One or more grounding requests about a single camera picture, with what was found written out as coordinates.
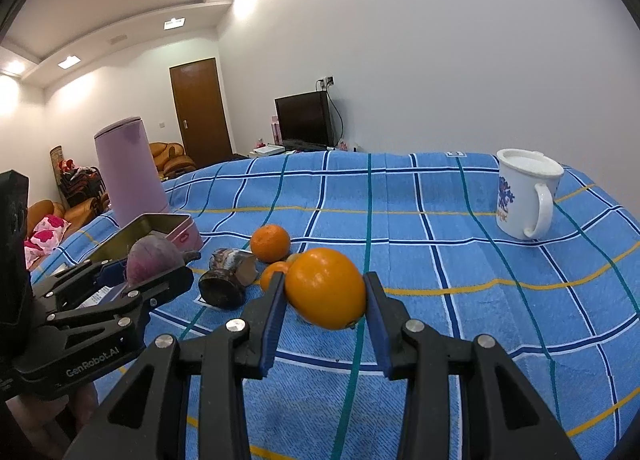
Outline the person's left hand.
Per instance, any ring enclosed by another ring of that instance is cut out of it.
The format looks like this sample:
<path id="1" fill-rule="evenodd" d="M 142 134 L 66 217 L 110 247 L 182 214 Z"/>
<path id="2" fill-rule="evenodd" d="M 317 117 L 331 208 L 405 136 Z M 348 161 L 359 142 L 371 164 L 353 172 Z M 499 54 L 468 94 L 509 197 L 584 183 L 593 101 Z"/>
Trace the person's left hand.
<path id="1" fill-rule="evenodd" d="M 35 396 L 15 396 L 6 401 L 6 408 L 38 454 L 47 459 L 62 459 L 73 441 L 56 420 L 67 410 L 73 428 L 79 432 L 99 406 L 98 392 L 88 383 L 72 394 L 55 400 L 41 400 Z"/>

